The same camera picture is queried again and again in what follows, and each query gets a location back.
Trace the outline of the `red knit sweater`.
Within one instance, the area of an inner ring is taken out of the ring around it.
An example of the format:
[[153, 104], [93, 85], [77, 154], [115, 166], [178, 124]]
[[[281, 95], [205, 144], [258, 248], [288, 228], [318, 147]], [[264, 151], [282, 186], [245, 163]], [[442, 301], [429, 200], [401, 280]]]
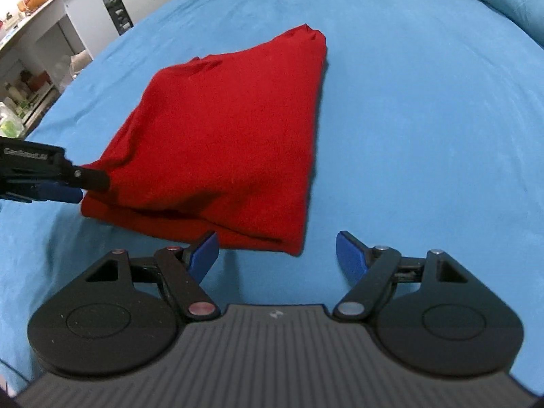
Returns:
[[299, 254], [326, 39], [300, 25], [253, 48], [158, 71], [101, 157], [83, 216], [192, 243]]

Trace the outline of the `white desk shelf unit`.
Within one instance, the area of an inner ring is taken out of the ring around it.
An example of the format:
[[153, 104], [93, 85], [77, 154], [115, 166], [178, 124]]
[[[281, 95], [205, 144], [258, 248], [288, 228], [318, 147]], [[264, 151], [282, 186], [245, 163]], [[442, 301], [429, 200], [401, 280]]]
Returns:
[[48, 0], [1, 41], [1, 56], [12, 54], [37, 75], [44, 71], [61, 94], [71, 82], [71, 57], [85, 51], [94, 60], [119, 37], [102, 0]]

